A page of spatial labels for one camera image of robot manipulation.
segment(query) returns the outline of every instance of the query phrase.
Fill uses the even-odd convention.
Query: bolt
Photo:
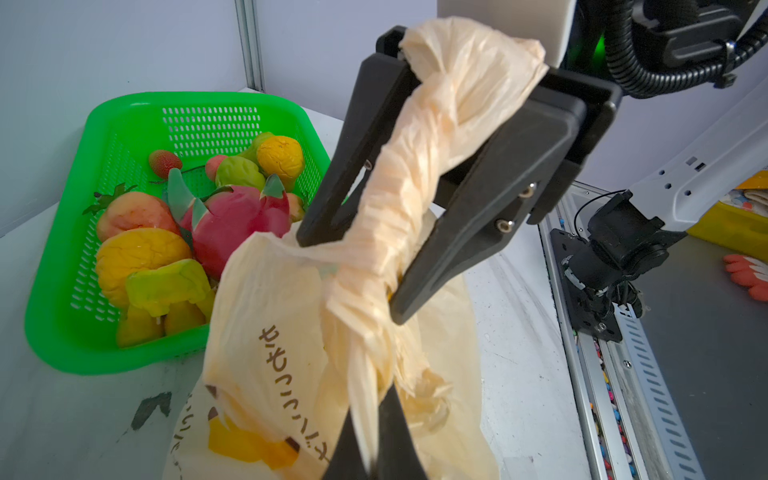
[[[504,220],[503,218],[500,218],[496,220],[496,228],[498,231],[502,233],[509,233],[512,231],[512,227],[515,225],[515,222],[511,220]]]
[[[518,197],[520,197],[520,198],[531,198],[531,197],[533,197],[533,193],[535,191],[536,191],[536,184],[529,184],[525,188],[525,190],[523,190],[522,193],[520,193],[518,195]]]

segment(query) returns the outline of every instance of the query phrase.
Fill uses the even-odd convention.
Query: red and white plush toy
[[[750,296],[761,302],[768,302],[768,265],[752,257],[744,255],[726,255],[725,270],[730,273],[730,279],[737,285],[750,290]]]

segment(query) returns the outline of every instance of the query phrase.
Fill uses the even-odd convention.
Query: white wall
[[[734,73],[736,83],[724,90],[703,84],[644,100],[625,97],[616,121],[588,158],[579,181],[613,191],[655,172],[768,78],[768,48]]]
[[[436,0],[256,0],[264,91],[344,118],[360,62],[395,25],[437,16]]]
[[[58,201],[100,103],[245,86],[233,0],[0,0],[0,235]]]

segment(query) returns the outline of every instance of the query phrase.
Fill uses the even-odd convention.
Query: black stain on table
[[[170,415],[170,392],[141,400],[139,408],[134,414],[134,419],[131,421],[131,428],[133,430],[140,429],[158,406],[163,415]]]

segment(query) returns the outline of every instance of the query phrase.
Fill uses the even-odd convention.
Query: yellow bin
[[[768,218],[717,202],[688,233],[768,262]]]

